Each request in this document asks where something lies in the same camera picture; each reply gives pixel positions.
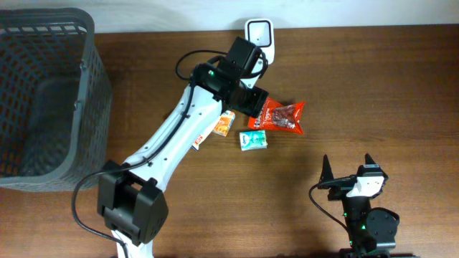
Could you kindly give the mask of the orange tissue pack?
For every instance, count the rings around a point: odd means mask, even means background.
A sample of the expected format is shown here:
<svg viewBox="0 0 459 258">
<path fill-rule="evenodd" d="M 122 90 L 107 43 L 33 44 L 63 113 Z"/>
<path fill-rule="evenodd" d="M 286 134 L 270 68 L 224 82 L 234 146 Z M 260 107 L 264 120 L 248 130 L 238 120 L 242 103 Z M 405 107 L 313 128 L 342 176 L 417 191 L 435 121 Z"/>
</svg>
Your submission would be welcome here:
<svg viewBox="0 0 459 258">
<path fill-rule="evenodd" d="M 214 129 L 212 130 L 213 133 L 217 135 L 221 135 L 226 137 L 230 128 L 232 127 L 232 123 L 235 119 L 235 113 L 227 110 L 220 115 L 217 124 L 215 125 Z"/>
</svg>

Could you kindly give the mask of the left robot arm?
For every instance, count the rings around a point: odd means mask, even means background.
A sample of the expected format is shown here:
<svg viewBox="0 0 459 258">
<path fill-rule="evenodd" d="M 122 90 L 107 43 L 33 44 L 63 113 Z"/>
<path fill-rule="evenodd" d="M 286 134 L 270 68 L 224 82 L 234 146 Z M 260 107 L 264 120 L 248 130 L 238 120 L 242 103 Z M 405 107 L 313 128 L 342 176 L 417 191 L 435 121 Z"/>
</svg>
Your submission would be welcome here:
<svg viewBox="0 0 459 258">
<path fill-rule="evenodd" d="M 97 210 L 119 257 L 152 257 L 153 239 L 169 213 L 164 193 L 176 167 L 224 111 L 254 118 L 260 114 L 268 94 L 255 82 L 266 69 L 261 61 L 198 64 L 179 103 L 153 136 L 123 164 L 105 164 Z"/>
</svg>

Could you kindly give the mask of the yellow snack bag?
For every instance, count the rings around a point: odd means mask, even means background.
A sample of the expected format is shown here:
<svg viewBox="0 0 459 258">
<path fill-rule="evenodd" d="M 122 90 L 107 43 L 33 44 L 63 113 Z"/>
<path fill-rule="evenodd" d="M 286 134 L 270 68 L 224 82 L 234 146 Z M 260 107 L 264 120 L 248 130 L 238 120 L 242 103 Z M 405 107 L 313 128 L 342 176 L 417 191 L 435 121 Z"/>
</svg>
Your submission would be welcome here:
<svg viewBox="0 0 459 258">
<path fill-rule="evenodd" d="M 199 150 L 199 146 L 201 143 L 203 143 L 207 138 L 207 135 L 203 135 L 203 134 L 200 134 L 197 139 L 192 143 L 192 148 L 195 150 L 195 151 L 198 151 Z"/>
</svg>

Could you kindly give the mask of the teal tissue pack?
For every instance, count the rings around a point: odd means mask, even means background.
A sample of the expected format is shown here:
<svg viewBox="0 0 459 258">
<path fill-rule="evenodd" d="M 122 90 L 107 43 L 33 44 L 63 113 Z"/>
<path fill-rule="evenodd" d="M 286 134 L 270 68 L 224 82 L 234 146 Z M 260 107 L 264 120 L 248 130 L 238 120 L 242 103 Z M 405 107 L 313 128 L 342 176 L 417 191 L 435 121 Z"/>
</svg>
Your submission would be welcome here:
<svg viewBox="0 0 459 258">
<path fill-rule="evenodd" d="M 240 133 L 240 147 L 242 151 L 266 149 L 267 136 L 264 130 L 253 130 Z"/>
</svg>

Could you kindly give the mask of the red candy bag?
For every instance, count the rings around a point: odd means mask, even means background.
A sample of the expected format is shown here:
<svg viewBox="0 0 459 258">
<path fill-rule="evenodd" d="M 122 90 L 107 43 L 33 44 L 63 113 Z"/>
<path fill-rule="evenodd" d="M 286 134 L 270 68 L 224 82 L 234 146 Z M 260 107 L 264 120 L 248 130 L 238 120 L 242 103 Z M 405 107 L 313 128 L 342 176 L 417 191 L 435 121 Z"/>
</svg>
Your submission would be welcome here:
<svg viewBox="0 0 459 258">
<path fill-rule="evenodd" d="M 300 121 L 304 106 L 305 102 L 282 105 L 268 97 L 259 116 L 250 117 L 247 126 L 254 130 L 277 130 L 302 135 Z"/>
</svg>

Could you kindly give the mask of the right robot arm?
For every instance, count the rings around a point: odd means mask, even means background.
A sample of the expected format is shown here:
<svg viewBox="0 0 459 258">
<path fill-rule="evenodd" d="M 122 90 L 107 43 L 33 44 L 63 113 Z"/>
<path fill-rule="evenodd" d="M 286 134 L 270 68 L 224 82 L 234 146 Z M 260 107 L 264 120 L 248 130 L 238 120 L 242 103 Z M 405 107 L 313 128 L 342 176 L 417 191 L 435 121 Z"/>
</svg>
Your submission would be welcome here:
<svg viewBox="0 0 459 258">
<path fill-rule="evenodd" d="M 389 251 L 396 247 L 399 215 L 370 204 L 382 193 L 387 180 L 388 175 L 368 153 L 354 175 L 341 178 L 333 176 L 328 157 L 323 157 L 317 188 L 328 190 L 329 201 L 342 203 L 349 236 L 350 247 L 340 249 L 340 257 L 389 257 Z"/>
</svg>

